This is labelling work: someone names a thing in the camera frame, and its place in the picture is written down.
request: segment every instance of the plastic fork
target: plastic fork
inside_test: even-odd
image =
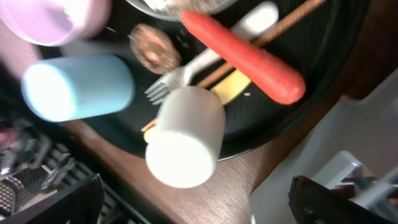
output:
[[[263,2],[246,14],[231,30],[245,40],[251,40],[278,21],[278,8],[273,2]],[[193,77],[221,57],[211,49],[204,50],[185,66],[160,77],[145,94],[153,105],[158,105],[173,90],[191,84]]]

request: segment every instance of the brown table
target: brown table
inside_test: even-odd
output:
[[[313,111],[287,133],[242,156],[222,161],[209,181],[173,189],[157,181],[145,160],[130,155],[81,121],[63,123],[91,154],[175,223],[249,223],[250,193],[311,131],[342,94],[363,98],[398,67],[398,1],[373,0],[346,66]],[[0,22],[0,57],[16,78],[37,60],[30,44]]]

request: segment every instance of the white cup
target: white cup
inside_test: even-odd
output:
[[[186,86],[163,102],[146,149],[149,170],[161,182],[195,187],[216,169],[225,127],[221,101],[208,90]]]

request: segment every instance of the pink cup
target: pink cup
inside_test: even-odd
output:
[[[103,29],[111,0],[1,0],[1,19],[22,39],[59,46]]]

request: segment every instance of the light blue cup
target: light blue cup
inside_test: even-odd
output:
[[[40,118],[61,122],[123,110],[134,98],[134,80],[113,55],[42,60],[22,77],[22,94]]]

